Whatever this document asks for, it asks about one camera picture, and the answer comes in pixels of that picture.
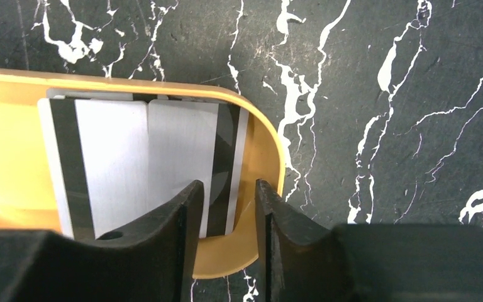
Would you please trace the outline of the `stack of silver cards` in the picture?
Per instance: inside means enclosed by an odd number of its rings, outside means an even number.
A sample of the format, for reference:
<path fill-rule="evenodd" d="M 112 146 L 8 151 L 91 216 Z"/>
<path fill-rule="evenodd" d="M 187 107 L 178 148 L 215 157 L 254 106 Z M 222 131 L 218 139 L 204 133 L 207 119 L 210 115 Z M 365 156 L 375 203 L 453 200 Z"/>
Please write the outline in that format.
<path fill-rule="evenodd" d="M 217 99 L 51 87 L 38 101 L 60 226 L 101 238 L 204 185 L 202 238 L 233 231 L 248 111 Z"/>

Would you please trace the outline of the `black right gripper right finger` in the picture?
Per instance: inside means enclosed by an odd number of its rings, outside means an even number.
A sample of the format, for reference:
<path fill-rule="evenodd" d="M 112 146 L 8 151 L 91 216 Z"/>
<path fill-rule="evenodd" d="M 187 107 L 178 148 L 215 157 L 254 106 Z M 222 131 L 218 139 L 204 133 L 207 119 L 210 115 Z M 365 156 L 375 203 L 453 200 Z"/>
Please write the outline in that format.
<path fill-rule="evenodd" d="M 255 183 L 265 301 L 483 301 L 483 228 L 339 224 L 326 229 Z"/>

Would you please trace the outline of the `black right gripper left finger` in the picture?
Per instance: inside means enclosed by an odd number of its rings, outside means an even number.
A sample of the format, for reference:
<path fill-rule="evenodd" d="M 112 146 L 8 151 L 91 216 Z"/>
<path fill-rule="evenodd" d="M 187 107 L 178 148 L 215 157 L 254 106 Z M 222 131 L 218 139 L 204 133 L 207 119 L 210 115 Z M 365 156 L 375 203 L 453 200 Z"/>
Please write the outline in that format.
<path fill-rule="evenodd" d="M 0 230 L 0 301 L 189 301 L 204 186 L 95 240 Z"/>

